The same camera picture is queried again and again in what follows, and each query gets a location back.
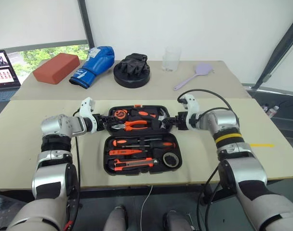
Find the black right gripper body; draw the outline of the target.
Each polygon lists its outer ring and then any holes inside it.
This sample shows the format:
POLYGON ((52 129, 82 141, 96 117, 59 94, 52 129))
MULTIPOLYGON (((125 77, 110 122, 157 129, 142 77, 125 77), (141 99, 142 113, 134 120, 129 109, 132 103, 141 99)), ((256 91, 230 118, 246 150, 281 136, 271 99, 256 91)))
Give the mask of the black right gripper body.
POLYGON ((186 117, 188 112, 178 112, 178 115, 175 116, 176 119, 176 127, 178 130, 188 130, 188 127, 186 125, 186 117))

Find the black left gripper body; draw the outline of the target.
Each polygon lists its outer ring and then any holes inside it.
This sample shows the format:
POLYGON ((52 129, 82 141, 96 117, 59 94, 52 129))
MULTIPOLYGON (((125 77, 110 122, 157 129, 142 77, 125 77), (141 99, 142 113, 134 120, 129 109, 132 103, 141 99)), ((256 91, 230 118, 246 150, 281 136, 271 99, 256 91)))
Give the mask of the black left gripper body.
POLYGON ((96 131, 106 130, 106 117, 101 114, 93 114, 96 120, 96 131))

